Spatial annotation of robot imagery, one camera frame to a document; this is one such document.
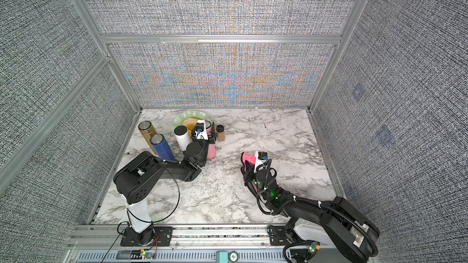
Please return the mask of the pink cloth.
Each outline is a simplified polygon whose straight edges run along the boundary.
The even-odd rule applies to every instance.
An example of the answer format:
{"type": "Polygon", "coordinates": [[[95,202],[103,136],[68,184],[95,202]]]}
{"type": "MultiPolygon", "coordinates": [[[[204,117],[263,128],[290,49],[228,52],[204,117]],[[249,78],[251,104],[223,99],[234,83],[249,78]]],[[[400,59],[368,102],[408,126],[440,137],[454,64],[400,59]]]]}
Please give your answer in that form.
{"type": "Polygon", "coordinates": [[[243,169],[247,171],[248,168],[254,168],[257,161],[257,156],[255,154],[250,155],[247,152],[241,154],[241,162],[243,164],[243,169]]]}

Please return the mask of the white thermos black lid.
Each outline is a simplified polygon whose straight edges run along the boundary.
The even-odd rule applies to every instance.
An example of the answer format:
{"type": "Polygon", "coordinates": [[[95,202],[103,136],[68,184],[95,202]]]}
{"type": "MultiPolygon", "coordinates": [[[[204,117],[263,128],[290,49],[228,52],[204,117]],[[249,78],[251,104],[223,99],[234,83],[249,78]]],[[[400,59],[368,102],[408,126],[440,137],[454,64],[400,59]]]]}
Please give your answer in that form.
{"type": "Polygon", "coordinates": [[[182,152],[186,151],[188,145],[193,142],[191,133],[184,125],[179,125],[174,129],[174,136],[182,152]]]}

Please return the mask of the pink thermos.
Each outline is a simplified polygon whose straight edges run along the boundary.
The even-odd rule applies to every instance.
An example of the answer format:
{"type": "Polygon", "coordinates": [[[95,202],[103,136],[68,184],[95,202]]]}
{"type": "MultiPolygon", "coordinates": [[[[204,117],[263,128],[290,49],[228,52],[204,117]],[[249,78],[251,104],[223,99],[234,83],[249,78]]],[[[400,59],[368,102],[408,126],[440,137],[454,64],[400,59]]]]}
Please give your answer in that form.
{"type": "Polygon", "coordinates": [[[213,159],[216,157],[216,130],[213,129],[212,122],[205,121],[205,128],[208,136],[208,153],[207,158],[213,159]]]}

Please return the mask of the blue thermos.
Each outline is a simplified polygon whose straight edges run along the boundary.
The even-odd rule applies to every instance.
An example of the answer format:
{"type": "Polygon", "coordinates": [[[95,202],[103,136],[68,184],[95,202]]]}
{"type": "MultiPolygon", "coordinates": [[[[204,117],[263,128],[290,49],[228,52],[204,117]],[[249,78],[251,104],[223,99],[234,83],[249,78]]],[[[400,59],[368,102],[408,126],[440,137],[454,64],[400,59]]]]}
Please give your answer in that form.
{"type": "Polygon", "coordinates": [[[168,141],[162,134],[156,134],[151,137],[150,144],[162,160],[175,161],[176,158],[171,150],[168,141]]]}

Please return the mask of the gold gradient thermos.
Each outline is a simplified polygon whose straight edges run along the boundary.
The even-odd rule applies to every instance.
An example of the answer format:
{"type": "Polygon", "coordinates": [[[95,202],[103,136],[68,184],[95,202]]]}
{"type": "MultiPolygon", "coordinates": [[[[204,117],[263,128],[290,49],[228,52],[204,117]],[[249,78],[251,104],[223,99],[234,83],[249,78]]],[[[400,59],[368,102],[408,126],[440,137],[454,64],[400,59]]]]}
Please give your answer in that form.
{"type": "Polygon", "coordinates": [[[157,131],[152,125],[151,121],[142,121],[139,123],[138,130],[147,142],[152,153],[156,155],[157,152],[154,150],[153,145],[151,144],[151,138],[157,134],[157,131]]]}

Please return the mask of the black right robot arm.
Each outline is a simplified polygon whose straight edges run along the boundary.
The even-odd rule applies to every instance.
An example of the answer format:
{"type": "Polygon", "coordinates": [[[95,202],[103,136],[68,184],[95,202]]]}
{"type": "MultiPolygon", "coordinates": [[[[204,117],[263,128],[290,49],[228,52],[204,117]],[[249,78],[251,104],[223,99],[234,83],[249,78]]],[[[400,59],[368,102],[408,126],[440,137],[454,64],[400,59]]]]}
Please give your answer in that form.
{"type": "Polygon", "coordinates": [[[333,200],[313,200],[299,197],[277,184],[277,171],[267,156],[258,158],[243,152],[241,168],[244,185],[256,199],[258,208],[267,216],[289,218],[284,227],[284,251],[309,245],[314,256],[319,240],[305,231],[305,224],[321,226],[331,243],[352,263],[365,263],[379,253],[380,230],[344,197],[333,200]]]}

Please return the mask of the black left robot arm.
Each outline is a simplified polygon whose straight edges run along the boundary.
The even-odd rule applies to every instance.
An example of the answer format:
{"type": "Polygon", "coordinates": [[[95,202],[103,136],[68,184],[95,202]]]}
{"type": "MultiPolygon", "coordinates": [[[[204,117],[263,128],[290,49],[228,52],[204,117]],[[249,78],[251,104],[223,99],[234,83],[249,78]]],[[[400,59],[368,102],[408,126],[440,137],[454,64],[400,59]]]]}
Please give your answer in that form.
{"type": "Polygon", "coordinates": [[[152,147],[152,151],[141,152],[120,169],[113,178],[117,191],[126,201],[128,223],[123,231],[121,246],[153,247],[168,245],[169,230],[158,231],[157,219],[151,217],[147,196],[159,180],[193,181],[202,172],[207,160],[215,156],[216,138],[212,134],[212,123],[198,120],[194,129],[184,125],[174,129],[174,136],[183,153],[177,160],[168,141],[156,133],[151,122],[143,121],[138,129],[152,147]]]}

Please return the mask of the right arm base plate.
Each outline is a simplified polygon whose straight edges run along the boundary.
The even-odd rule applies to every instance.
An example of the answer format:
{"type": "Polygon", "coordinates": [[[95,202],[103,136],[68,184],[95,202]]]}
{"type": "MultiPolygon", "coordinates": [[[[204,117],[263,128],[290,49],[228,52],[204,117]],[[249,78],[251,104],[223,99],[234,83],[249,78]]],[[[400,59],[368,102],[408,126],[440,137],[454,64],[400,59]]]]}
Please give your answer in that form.
{"type": "Polygon", "coordinates": [[[294,228],[287,225],[268,225],[267,233],[272,246],[286,246],[293,243],[303,242],[294,228]]]}

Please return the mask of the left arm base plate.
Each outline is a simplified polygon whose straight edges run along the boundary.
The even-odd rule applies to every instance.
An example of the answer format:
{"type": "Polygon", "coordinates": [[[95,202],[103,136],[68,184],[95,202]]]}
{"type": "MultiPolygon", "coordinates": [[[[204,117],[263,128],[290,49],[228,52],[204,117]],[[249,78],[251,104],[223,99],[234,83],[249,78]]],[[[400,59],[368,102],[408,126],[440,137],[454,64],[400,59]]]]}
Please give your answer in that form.
{"type": "Polygon", "coordinates": [[[149,248],[157,245],[158,247],[169,247],[173,230],[174,228],[171,226],[150,226],[141,233],[137,233],[129,227],[123,231],[120,246],[149,248]]]}

